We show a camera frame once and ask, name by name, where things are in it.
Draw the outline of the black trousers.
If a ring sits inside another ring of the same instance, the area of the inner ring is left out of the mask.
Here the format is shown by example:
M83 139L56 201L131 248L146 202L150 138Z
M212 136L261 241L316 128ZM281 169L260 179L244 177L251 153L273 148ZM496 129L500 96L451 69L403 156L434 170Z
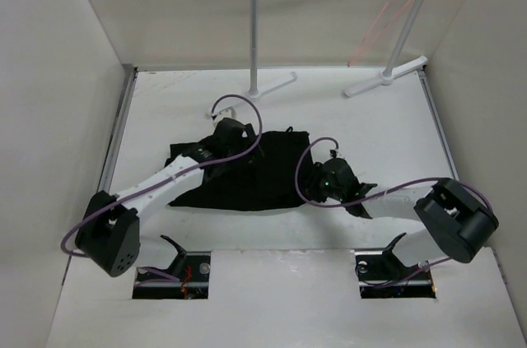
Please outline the black trousers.
M264 132L261 154L230 162L230 170L208 183L186 192L170 207L192 207L224 211L269 211L301 206L294 184L301 154L310 144L307 131Z

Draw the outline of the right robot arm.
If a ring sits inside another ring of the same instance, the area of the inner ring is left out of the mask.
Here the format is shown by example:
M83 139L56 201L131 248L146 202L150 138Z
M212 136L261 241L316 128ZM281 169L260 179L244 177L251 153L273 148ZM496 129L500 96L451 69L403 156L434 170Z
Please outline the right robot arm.
M334 208L362 219L393 217L422 223L422 230L397 234L383 248L357 252L356 270L364 281L395 284L425 271L434 261L470 263L499 226L483 196L451 178L415 179L382 188L361 182L345 159L333 156L294 182L299 197L312 206L325 208L331 199Z

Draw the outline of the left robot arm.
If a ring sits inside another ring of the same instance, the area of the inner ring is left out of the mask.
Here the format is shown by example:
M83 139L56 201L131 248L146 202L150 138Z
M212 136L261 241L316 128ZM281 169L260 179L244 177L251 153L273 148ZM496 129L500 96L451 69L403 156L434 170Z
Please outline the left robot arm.
M167 281L184 274L182 250L170 238L141 236L141 227L177 197L234 169L261 138L253 126L222 119L213 134L193 143L164 169L115 195L100 191L86 209L75 245L111 277L131 267L156 268Z

